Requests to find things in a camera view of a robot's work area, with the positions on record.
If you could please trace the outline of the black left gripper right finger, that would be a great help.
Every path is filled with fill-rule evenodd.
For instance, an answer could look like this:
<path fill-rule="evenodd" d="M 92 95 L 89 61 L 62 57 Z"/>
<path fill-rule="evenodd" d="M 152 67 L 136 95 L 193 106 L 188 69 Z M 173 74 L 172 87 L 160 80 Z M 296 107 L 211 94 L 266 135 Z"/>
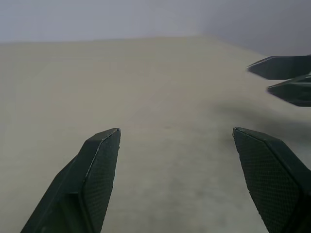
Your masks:
<path fill-rule="evenodd" d="M 269 233 L 311 233 L 311 170 L 280 139 L 236 127 L 245 182 Z"/>

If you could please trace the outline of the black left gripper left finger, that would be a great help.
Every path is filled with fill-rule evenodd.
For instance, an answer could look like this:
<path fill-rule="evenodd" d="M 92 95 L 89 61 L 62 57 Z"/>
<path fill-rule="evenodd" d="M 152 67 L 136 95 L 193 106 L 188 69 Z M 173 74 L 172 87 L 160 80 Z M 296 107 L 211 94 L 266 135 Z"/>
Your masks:
<path fill-rule="evenodd" d="M 121 131 L 93 135 L 55 176 L 20 233 L 101 233 Z"/>

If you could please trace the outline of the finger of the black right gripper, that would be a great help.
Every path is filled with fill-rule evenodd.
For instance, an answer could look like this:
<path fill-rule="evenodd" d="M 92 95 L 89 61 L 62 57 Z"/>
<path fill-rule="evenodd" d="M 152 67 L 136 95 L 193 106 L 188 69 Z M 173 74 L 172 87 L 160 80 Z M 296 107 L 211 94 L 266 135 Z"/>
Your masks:
<path fill-rule="evenodd" d="M 267 92 L 295 106 L 311 107 L 311 74 L 269 86 Z"/>
<path fill-rule="evenodd" d="M 270 56 L 246 69 L 267 80 L 288 80 L 311 72 L 311 55 Z"/>

